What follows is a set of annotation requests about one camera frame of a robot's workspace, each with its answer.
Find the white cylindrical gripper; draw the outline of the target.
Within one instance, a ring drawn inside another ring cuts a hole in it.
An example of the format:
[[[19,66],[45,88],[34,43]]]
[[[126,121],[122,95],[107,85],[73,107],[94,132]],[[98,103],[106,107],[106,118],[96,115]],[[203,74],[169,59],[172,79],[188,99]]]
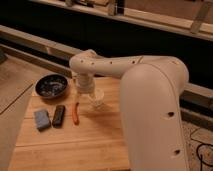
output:
[[[89,97],[96,100],[94,76],[90,74],[78,74],[76,76],[76,89],[81,94],[89,94]]]

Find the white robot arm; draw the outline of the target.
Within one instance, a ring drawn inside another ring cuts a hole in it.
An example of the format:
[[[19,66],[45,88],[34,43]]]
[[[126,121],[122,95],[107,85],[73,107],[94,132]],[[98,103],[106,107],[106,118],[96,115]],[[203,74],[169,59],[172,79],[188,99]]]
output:
[[[189,171],[179,97],[189,81],[186,65],[172,56],[102,58],[92,50],[69,61],[76,87],[98,74],[120,80],[120,112],[131,171]]]

